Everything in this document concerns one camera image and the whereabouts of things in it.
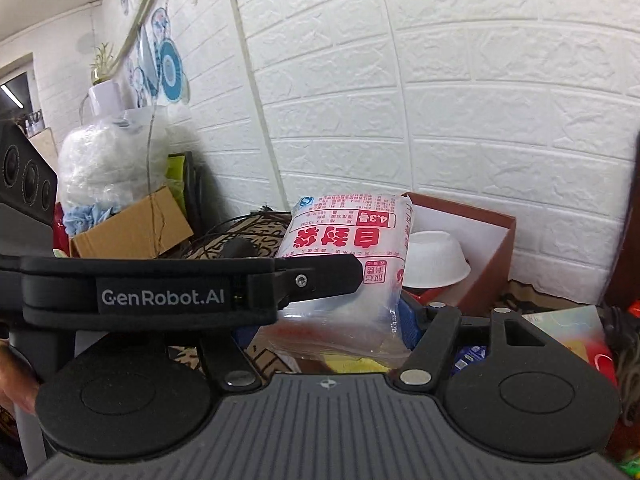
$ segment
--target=silver rivet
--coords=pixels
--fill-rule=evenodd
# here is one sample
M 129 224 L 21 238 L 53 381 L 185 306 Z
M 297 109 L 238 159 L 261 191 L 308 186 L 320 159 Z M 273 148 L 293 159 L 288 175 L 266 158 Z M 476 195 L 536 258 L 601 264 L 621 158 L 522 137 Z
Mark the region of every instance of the silver rivet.
M 251 386 L 255 383 L 255 375 L 246 370 L 233 370 L 225 376 L 225 383 L 235 388 Z
M 307 283 L 308 283 L 308 279 L 304 274 L 299 274 L 296 276 L 296 285 L 299 286 L 300 288 L 306 287 Z
M 405 370 L 400 374 L 400 380 L 409 386 L 423 386 L 431 381 L 431 374 L 425 370 Z

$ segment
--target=white plastic bag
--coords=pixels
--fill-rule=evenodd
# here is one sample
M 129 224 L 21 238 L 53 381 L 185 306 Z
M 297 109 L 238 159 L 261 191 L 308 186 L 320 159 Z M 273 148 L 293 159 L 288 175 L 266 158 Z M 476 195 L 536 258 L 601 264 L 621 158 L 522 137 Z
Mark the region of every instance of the white plastic bag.
M 125 208 L 149 194 L 146 149 L 153 111 L 136 108 L 97 118 L 66 136 L 58 157 L 64 211 L 94 204 Z M 151 192 L 166 183 L 168 155 L 166 109 L 159 106 L 149 151 Z
M 355 254 L 354 294 L 291 303 L 258 332 L 261 344 L 298 357 L 347 354 L 396 366 L 407 357 L 397 312 L 412 204 L 402 196 L 304 197 L 276 257 Z

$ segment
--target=white brick wall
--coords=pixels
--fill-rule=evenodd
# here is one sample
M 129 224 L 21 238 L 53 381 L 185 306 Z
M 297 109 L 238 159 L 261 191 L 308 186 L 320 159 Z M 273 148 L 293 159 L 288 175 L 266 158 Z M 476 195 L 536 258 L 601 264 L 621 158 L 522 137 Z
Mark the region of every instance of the white brick wall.
M 238 0 L 287 199 L 517 216 L 513 277 L 595 301 L 640 128 L 640 0 Z
M 33 57 L 38 97 L 56 145 L 80 125 L 78 109 L 91 86 L 94 26 L 101 9 L 83 6 L 39 23 L 0 42 L 0 70 Z
M 156 0 L 164 7 L 166 0 Z M 188 104 L 169 105 L 172 148 L 192 150 L 207 167 L 206 182 L 214 201 L 210 215 L 228 218 L 274 205 L 268 178 L 269 161 L 260 151 L 258 127 L 251 119 L 252 101 L 242 79 L 242 57 L 234 43 L 232 16 L 225 0 L 169 0 L 171 37 L 182 57 L 190 86 Z M 129 16 L 120 0 L 103 0 L 104 36 L 122 44 Z M 124 68 L 120 85 L 130 93 Z M 160 104 L 166 104 L 162 98 Z

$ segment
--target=speaker cone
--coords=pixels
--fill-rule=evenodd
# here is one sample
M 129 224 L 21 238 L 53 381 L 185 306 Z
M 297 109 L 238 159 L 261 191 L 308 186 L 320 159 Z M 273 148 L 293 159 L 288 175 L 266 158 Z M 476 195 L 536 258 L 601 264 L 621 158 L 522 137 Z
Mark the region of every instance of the speaker cone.
M 42 194 L 40 197 L 42 199 L 42 209 L 46 211 L 51 204 L 51 183 L 48 180 L 45 180 L 42 184 Z
M 24 201 L 31 205 L 36 201 L 38 193 L 38 167 L 35 162 L 30 160 L 24 169 L 24 178 L 22 181 L 22 197 Z
M 7 187 L 11 187 L 18 179 L 18 173 L 20 170 L 20 156 L 18 154 L 18 148 L 15 146 L 9 146 L 9 149 L 4 154 L 4 161 L 2 162 L 2 177 Z

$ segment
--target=brown cardboard box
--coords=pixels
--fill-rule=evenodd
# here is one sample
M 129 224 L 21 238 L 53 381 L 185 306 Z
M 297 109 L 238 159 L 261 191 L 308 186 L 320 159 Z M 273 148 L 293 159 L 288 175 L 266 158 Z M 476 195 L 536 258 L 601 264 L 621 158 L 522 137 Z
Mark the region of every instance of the brown cardboard box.
M 72 256 L 81 258 L 149 260 L 192 235 L 171 191 L 163 187 L 74 237 L 70 250 Z
M 507 285 L 516 219 L 494 211 L 433 196 L 406 193 L 414 204 L 412 232 L 446 231 L 457 238 L 471 273 L 433 301 L 458 307 L 467 316 L 482 316 Z

